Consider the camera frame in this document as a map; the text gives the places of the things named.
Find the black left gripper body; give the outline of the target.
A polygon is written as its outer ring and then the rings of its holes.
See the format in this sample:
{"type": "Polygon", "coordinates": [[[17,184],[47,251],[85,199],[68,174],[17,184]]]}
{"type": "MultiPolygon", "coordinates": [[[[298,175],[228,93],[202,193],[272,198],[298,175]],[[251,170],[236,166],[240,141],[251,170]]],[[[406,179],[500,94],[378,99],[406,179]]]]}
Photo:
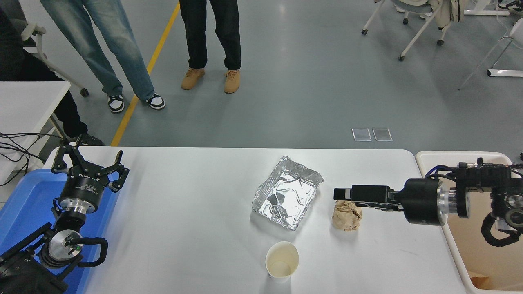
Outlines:
{"type": "Polygon", "coordinates": [[[85,208],[98,208],[103,190],[108,185],[108,175],[88,175],[83,171],[68,171],[68,178],[63,192],[58,198],[62,208],[84,202],[85,208]]]}

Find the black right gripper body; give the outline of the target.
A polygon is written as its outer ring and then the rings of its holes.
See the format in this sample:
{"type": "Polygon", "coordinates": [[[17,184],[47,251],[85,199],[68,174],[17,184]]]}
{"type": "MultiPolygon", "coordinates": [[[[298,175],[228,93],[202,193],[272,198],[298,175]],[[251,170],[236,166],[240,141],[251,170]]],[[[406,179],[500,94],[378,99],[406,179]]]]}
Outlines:
{"type": "Polygon", "coordinates": [[[405,182],[404,188],[397,196],[409,223],[442,225],[438,204],[439,188],[440,181],[437,179],[413,178],[405,182]]]}

